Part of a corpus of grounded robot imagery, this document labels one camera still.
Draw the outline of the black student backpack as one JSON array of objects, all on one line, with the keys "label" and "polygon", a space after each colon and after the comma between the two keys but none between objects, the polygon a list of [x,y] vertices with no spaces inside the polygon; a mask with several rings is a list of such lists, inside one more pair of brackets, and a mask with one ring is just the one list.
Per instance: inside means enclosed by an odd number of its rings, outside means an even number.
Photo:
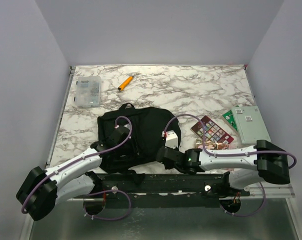
[{"label": "black student backpack", "polygon": [[131,147],[119,147],[101,154],[100,168],[108,174],[129,176],[136,185],[141,184],[145,175],[136,173],[132,167],[155,161],[158,150],[164,146],[163,130],[174,131],[178,137],[181,136],[179,122],[173,117],[167,109],[135,108],[130,103],[98,117],[98,140],[91,144],[91,148],[98,152],[111,148],[106,146],[105,140],[118,126],[127,127],[131,133]]}]

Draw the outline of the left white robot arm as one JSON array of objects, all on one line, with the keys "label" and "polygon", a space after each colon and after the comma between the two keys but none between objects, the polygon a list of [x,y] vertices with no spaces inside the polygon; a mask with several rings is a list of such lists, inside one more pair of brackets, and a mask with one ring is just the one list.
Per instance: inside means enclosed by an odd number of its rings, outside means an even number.
[{"label": "left white robot arm", "polygon": [[124,145],[131,133],[131,129],[116,126],[109,137],[92,143],[78,156],[54,167],[33,168],[16,194],[16,199],[22,205],[21,212],[38,221],[58,203],[71,198],[105,197],[108,193],[118,193],[117,188],[104,189],[101,179],[92,170],[100,167],[103,156]]}]

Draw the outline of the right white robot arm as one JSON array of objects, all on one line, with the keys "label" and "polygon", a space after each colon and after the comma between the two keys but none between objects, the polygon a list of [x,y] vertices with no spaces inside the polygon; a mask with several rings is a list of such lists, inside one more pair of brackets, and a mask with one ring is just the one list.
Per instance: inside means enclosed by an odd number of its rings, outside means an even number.
[{"label": "right white robot arm", "polygon": [[228,179],[221,182],[221,191],[227,196],[262,181],[274,185],[291,182],[288,152],[267,140],[258,140],[255,145],[238,149],[193,148],[184,153],[163,146],[157,152],[156,161],[166,169],[175,168],[190,175],[217,169],[234,169]]}]

